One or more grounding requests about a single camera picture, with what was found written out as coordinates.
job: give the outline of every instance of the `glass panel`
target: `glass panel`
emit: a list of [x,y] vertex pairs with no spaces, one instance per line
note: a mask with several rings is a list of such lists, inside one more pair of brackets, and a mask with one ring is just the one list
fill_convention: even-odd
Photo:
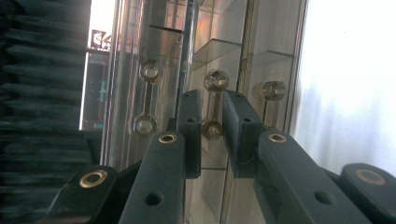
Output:
[[219,223],[225,169],[203,169],[186,185],[185,223]]
[[150,137],[164,131],[176,111],[182,34],[176,26],[149,24],[156,21],[150,20],[154,3],[120,1],[102,149],[102,164],[117,170],[140,161]]

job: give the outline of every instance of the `glass shelf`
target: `glass shelf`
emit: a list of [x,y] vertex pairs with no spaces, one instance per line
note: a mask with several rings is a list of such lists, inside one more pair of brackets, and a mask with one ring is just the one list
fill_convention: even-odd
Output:
[[242,45],[219,39],[211,39],[201,49],[199,49],[192,57],[192,70],[195,71],[202,66],[215,61],[217,58],[227,53],[241,49]]

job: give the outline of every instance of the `white wall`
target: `white wall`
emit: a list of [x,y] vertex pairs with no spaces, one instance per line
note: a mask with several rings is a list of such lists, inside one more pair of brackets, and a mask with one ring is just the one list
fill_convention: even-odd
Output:
[[321,166],[396,176],[396,1],[310,0],[291,134]]

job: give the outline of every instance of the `brass grommet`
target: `brass grommet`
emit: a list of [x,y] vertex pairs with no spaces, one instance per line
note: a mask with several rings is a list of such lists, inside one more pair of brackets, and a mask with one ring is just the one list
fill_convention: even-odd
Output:
[[382,175],[372,170],[358,169],[356,170],[356,175],[360,180],[372,185],[385,185],[387,182]]
[[284,143],[288,141],[288,139],[284,135],[279,133],[270,134],[268,138],[275,143]]
[[[98,179],[91,181],[89,180],[90,177],[93,177],[95,175],[98,175]],[[97,170],[90,172],[88,174],[85,174],[80,180],[79,180],[79,185],[82,186],[84,189],[90,189],[94,188],[100,184],[102,184],[105,179],[107,178],[107,172],[103,170]]]
[[176,142],[177,136],[176,136],[175,134],[168,133],[168,134],[161,135],[160,138],[159,138],[158,140],[159,140],[161,143],[170,144],[170,143]]

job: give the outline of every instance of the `glass display case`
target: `glass display case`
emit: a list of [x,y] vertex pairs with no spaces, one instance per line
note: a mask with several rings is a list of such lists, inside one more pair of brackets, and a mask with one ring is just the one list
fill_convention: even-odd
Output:
[[[118,0],[108,53],[101,164],[141,161],[185,91],[202,96],[202,171],[185,184],[185,223],[263,223],[251,179],[234,179],[222,138],[225,90],[266,128],[288,131],[305,0]],[[214,89],[211,83],[220,83]]]

